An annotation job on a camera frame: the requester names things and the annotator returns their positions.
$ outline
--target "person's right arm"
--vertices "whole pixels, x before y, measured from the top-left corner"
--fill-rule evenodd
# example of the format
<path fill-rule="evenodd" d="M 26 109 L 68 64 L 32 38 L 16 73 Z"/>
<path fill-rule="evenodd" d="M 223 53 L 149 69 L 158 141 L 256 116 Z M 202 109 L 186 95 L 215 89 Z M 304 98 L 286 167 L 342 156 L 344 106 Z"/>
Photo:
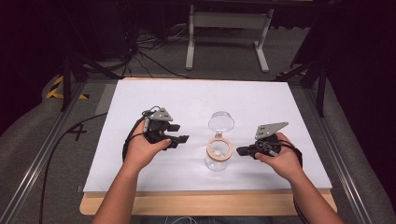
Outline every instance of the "person's right arm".
<path fill-rule="evenodd" d="M 290 141 L 282 133 L 277 133 L 276 136 L 279 140 Z M 261 153 L 256 153 L 255 156 L 290 182 L 294 200 L 310 224 L 344 223 L 306 176 L 296 154 L 291 149 L 282 147 L 276 157 Z"/>

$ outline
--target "forearm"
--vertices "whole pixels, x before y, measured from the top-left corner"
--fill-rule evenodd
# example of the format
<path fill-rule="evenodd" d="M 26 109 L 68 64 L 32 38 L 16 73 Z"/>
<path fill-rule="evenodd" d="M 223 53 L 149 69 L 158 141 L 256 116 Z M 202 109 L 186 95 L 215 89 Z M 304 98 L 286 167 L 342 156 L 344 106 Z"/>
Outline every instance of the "forearm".
<path fill-rule="evenodd" d="M 130 223 L 138 174 L 121 167 L 92 223 Z"/>
<path fill-rule="evenodd" d="M 304 173 L 294 179 L 290 181 L 294 200 L 309 223 L 343 223 Z"/>

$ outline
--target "hand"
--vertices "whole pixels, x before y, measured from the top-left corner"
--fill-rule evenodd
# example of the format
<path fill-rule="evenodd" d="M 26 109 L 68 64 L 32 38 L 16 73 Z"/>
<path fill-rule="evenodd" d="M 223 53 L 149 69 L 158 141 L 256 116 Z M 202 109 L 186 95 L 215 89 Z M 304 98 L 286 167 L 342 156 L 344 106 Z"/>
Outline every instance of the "hand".
<path fill-rule="evenodd" d="M 161 150 L 167 148 L 171 144 L 170 139 L 162 140 L 156 144 L 151 144 L 143 134 L 145 121 L 142 120 L 134 130 L 128 146 L 124 165 L 133 167 L 137 172 L 147 166 L 154 156 Z"/>
<path fill-rule="evenodd" d="M 276 133 L 276 136 L 279 140 L 290 142 L 288 137 L 283 133 Z M 255 156 L 258 160 L 270 165 L 278 175 L 287 179 L 289 182 L 304 174 L 296 154 L 288 147 L 282 147 L 279 154 L 275 157 L 270 157 L 259 152 Z"/>

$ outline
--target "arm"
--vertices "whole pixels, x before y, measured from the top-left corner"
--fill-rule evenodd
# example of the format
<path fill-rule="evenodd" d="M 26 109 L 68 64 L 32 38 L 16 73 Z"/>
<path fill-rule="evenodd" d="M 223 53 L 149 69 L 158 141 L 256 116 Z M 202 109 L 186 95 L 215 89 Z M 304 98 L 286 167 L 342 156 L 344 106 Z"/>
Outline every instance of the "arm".
<path fill-rule="evenodd" d="M 290 141 L 282 133 L 276 135 L 279 140 Z M 343 223 L 306 176 L 297 156 L 291 149 L 282 147 L 276 157 L 269 157 L 261 153 L 256 153 L 255 156 L 273 167 L 277 174 L 290 182 L 294 199 L 309 223 Z"/>
<path fill-rule="evenodd" d="M 144 121 L 140 122 L 133 135 L 143 132 Z M 92 223 L 130 223 L 134 207 L 134 196 L 139 172 L 154 156 L 170 144 L 162 140 L 150 144 L 141 134 L 134 137 L 129 146 L 125 161 L 110 186 Z"/>

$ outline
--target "person's left arm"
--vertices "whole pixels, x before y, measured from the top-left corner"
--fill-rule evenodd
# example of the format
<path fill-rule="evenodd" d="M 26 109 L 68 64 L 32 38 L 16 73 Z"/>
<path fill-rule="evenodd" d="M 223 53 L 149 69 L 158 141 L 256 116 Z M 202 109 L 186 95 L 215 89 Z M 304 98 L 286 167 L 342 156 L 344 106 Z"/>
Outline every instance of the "person's left arm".
<path fill-rule="evenodd" d="M 170 140 L 151 144 L 143 136 L 144 121 L 140 122 L 133 133 L 135 137 L 128 146 L 128 153 L 117 176 L 110 186 L 92 223 L 130 223 L 134 207 L 134 196 L 139 172 L 147 166 L 154 156 L 169 146 Z"/>

